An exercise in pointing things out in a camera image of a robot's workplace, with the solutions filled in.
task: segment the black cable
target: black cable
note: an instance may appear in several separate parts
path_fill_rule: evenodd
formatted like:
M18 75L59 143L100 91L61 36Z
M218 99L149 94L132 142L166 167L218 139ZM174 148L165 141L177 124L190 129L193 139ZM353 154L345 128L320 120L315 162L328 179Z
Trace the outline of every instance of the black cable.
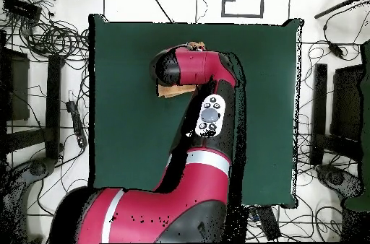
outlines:
M158 4L158 6L160 7L160 9L162 10L162 12L165 14L165 16L167 17L167 19L168 19L168 21L170 22L170 23L174 23L174 21L173 20L171 20L170 19L170 17L165 13L165 10L162 8L162 6L160 5L160 3L159 3L159 1L158 0L155 0L156 2L157 2L157 4Z
M72 161L72 160L74 160L74 162L76 162L76 159L78 158L78 157L80 157L83 153L85 153L85 149L82 149L80 152L79 152L79 154L77 155L77 156L75 156L75 157L73 157L73 158L71 158L70 160L67 160L66 162L63 162L63 165L65 165L66 163L68 163L68 162L70 162L70 161ZM62 175L63 177L68 173L68 171L72 168L72 166L73 166L73 164L74 164L74 162L69 166L69 168L68 168L68 170ZM45 194L47 194L59 181L60 181L61 179L59 178L47 191L45 191L44 193L43 193L43 195L41 195L40 197L38 197L38 199L41 199ZM37 201L34 201L31 205L29 205L29 207L27 208L27 210L32 206L32 205L34 205L34 204L36 204L37 203Z
M325 240L324 240L324 238L322 237L322 235L321 235L321 229L320 229L320 227L319 227L319 223L318 223L318 215L319 215L319 213L321 212L321 210L323 210L323 209L333 209L333 210L335 210L335 211L337 211L337 212L339 212L340 214L342 214L342 212L338 209L338 208L335 208L335 207L333 207L333 206L323 206L323 207L321 207L320 209L318 209L317 211L316 211L316 214L315 214L315 216L314 216L314 218L315 218L315 225L316 225L316 228L317 228L317 232L319 233L319 236L320 236L320 239L323 241L323 242L325 242ZM331 229L332 231L334 231L337 235L340 235L340 233L338 233L336 230L333 230L333 229Z
M76 183L77 181L79 181L79 180L84 180L86 183L88 183L88 181L87 181L87 180L85 180L84 178L78 178L78 179L73 180L73 181L71 182L71 184L69 185L69 187L68 187L68 189L67 189L66 191L68 192L68 191L69 191L69 189L72 187L72 185L73 185L74 183Z
M61 158L61 186L63 187L64 191L67 193L68 190L66 190L66 187L64 187L64 184L63 184L63 176L62 176L62 173L63 173L63 160L64 160L64 153L66 151L66 141L68 140L69 137L71 136L74 136L74 134L70 134L66 140L64 140L64 145L63 145L63 155L62 155L62 158Z
M43 208L43 206L41 205L40 203L40 194L41 192L43 191L43 179L41 180L41 189L40 191L38 192L38 197L37 197L37 202L38 202L38 206L44 211L46 212L47 214L50 214L52 217L54 216L51 212L49 212L48 210L46 210L45 208Z
M205 14L207 13L207 10L208 10L207 2L205 0L202 0L202 1L205 3L205 6L206 6L205 13L197 19L196 23L198 23L198 21L205 16Z

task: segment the green table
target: green table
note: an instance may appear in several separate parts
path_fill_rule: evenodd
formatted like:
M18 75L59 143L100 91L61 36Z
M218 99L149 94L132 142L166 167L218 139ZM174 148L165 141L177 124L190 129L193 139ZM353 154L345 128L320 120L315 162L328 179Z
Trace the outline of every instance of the green table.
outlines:
M190 25L109 23L95 15L94 23L95 187L156 187L191 95L157 97L149 62L164 48L204 41L209 50L238 55L246 74L243 204L291 204L301 20L286 26Z

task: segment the black device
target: black device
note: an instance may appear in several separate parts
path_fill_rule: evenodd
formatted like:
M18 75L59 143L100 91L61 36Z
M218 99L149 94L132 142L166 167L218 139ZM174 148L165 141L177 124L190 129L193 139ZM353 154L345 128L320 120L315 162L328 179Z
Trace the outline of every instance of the black device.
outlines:
M256 207L261 227L269 241L281 237L278 221L275 218L274 211L271 206L257 206Z
M9 87L10 110L7 112L7 121L27 120L30 117L28 109L28 70L30 60L27 54L3 48L3 75L1 86Z
M29 19L32 22L38 22L41 15L41 7L21 0L4 0L5 12L15 14Z
M83 123L81 121L81 116L79 115L78 107L74 101L66 102L66 110L71 113L73 121L74 134L77 137L78 146L84 149L87 146L87 139L85 136Z
M365 74L362 65L335 70L330 133L350 140L361 138L361 96L359 84Z
M27 243L27 195L38 180L50 175L58 161L63 145L59 140L61 68L59 55L48 57L48 92L46 98L46 127L7 134L7 113L11 112L9 62L5 51L6 33L0 31L0 242ZM25 162L8 170L7 154L18 149L45 143L46 157Z

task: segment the red robot arm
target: red robot arm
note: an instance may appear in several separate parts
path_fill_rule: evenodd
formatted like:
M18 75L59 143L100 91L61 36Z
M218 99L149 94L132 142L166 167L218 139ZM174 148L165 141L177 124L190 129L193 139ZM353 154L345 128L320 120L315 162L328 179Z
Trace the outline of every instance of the red robot arm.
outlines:
M80 201L83 210L76 221L74 243L221 239L234 134L236 78L231 63L221 53L180 45L160 52L150 72L161 85L198 85L173 140L164 175L154 191L77 191L75 195L86 199ZM60 208L68 210L72 194ZM50 244L63 240L57 235L59 211L63 209L54 218Z

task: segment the cable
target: cable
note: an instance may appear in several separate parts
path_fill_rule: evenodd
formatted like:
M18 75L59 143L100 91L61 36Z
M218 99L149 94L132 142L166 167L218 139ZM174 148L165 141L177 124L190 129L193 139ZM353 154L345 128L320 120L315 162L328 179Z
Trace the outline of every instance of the cable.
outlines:
M68 140L69 137L71 136L74 136L74 134L71 134L69 135L66 140L64 140L64 145L63 145L63 155L62 155L62 159L61 159L61 186L63 187L64 191L67 193L68 190L66 190L66 188L64 187L64 184L63 184L63 176L62 176L62 173L63 173L63 160L64 160L64 153L65 153L65 150L66 150L66 141Z
M207 2L205 0L202 0L202 1L205 3L205 6L206 6L205 13L197 19L196 23L198 23L198 21L205 16L205 14L207 13L207 10L208 10Z
M88 181L87 180L85 180L84 178L78 178L78 179L76 179L76 180L74 180L74 181L72 181L71 182L71 184L69 185L69 187L68 187L68 189L66 190L67 192L69 191L69 189L72 187L72 185L74 184L74 183L76 183L77 181L79 181L79 180L84 180L86 183L88 183Z
M40 194L41 192L43 191L43 179L41 180L41 189L40 191L38 192L38 197L37 197L37 202L38 202L38 206L44 211L46 212L47 214L50 214L52 217L54 216L51 212L49 212L48 210L46 210L45 208L43 208L43 206L41 205L40 203Z
M70 161L72 161L73 160L73 163L69 166L69 168L68 168L68 170L62 175L62 177L64 177L67 173L68 173L68 171L72 168L72 166L73 166L73 164L76 162L76 159L78 158L78 157L80 157L83 153L85 152L85 149L82 149L80 152L79 152L79 154L76 156L76 157L73 157L73 158L71 158L70 160L67 160L66 162L63 162L63 165L65 165L66 163L68 163L68 162L70 162ZM59 178L47 191L45 191L42 195L40 195L40 193L39 193L39 195L40 195L40 197L38 197L38 199L41 199L45 194L47 194L59 181L60 181L61 179ZM36 204L37 203L37 201L34 201L31 205L29 205L29 207L27 208L27 210L31 207L31 206L33 206L34 204Z
M155 0L156 2L157 2L157 4L158 4L158 6L160 7L160 9L162 10L162 12L165 14L165 16L167 17L167 19L168 19L168 21L170 22L170 23L174 23L174 21L173 20L171 20L170 19L170 17L165 13L165 10L162 8L162 6L160 5L160 3L159 3L159 1L158 0Z

